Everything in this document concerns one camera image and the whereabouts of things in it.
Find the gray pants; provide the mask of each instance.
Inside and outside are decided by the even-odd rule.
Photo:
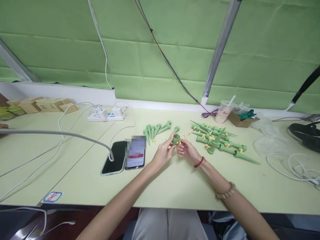
[[[141,208],[132,240],[208,240],[196,210]]]

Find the desk surface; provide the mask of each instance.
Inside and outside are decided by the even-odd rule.
[[[78,106],[79,111],[66,114],[61,120],[62,130],[68,131],[83,110],[89,106]],[[87,121],[89,110],[75,124],[71,132],[98,140],[112,122]],[[59,131],[58,119],[62,113],[35,113],[19,116],[5,122],[10,128]],[[12,134],[0,138],[0,175],[28,162],[61,140],[59,135]],[[65,138],[58,154],[41,167],[25,183],[11,192],[1,205],[36,206],[72,168],[72,166],[94,145],[76,137]],[[0,196],[25,179],[39,165],[49,159],[56,149],[0,178]]]
[[[143,135],[142,130],[147,124],[164,124],[167,120],[172,121],[172,129],[180,127],[180,136],[191,132],[191,122],[210,123],[213,126],[213,117],[204,120],[199,113],[175,112],[164,110],[134,109],[136,126],[120,131],[114,141],[130,138],[132,135]],[[104,134],[100,141],[109,145],[111,138],[123,127],[133,125],[132,110],[127,111],[128,118],[125,121],[116,122],[110,130]],[[286,127],[290,122],[275,123],[284,135],[287,136]],[[262,163],[260,166],[234,158],[232,155],[216,151],[209,155],[204,144],[195,141],[196,136],[191,134],[187,139],[194,144],[199,153],[229,181],[233,181],[237,189],[260,211],[274,213],[295,214],[320,214],[318,203],[320,192],[312,185],[305,182],[293,181],[273,170],[253,149],[252,143],[263,136],[257,130],[249,128],[237,128],[229,121],[221,125],[226,130],[239,135],[232,137],[237,144],[247,145],[245,155]],[[147,145],[146,163],[149,163],[157,145],[164,142],[170,135],[168,130],[156,137],[156,145]],[[307,168],[320,169],[319,154],[306,149],[297,141],[288,137],[289,148],[293,153],[303,153],[310,158],[306,162]],[[100,171],[105,162],[107,151],[100,145],[95,144],[79,162],[66,174],[66,176],[53,187],[52,191],[62,192],[63,195],[57,204],[82,204],[82,205],[105,205],[124,186],[126,186],[140,171],[123,171],[120,174],[101,176]],[[281,171],[285,169],[274,162]],[[184,208],[203,210],[226,210],[221,201],[215,197],[215,192],[199,169],[194,169],[190,164],[180,159],[175,154],[159,176],[153,180],[143,191],[134,204],[135,207],[158,207],[158,208]]]

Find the red string bracelet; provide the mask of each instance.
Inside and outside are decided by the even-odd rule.
[[[202,163],[203,160],[204,160],[204,157],[202,157],[201,161],[197,165],[194,165],[194,168],[199,167],[199,165]]]

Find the black smartphone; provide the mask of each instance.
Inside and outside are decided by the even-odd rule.
[[[125,170],[144,167],[146,142],[146,136],[135,136],[127,142]]]
[[[102,176],[117,174],[123,171],[126,149],[127,141],[119,141],[112,144],[111,150],[113,153],[114,161],[111,162],[108,156],[101,170]]]

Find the forearm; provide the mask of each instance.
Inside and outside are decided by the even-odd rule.
[[[77,240],[108,239],[155,173],[150,164],[145,166],[145,168],[99,212],[78,236]]]
[[[229,191],[230,183],[207,161],[200,164],[218,193]],[[253,239],[278,239],[255,207],[237,190],[223,199],[229,211]]]

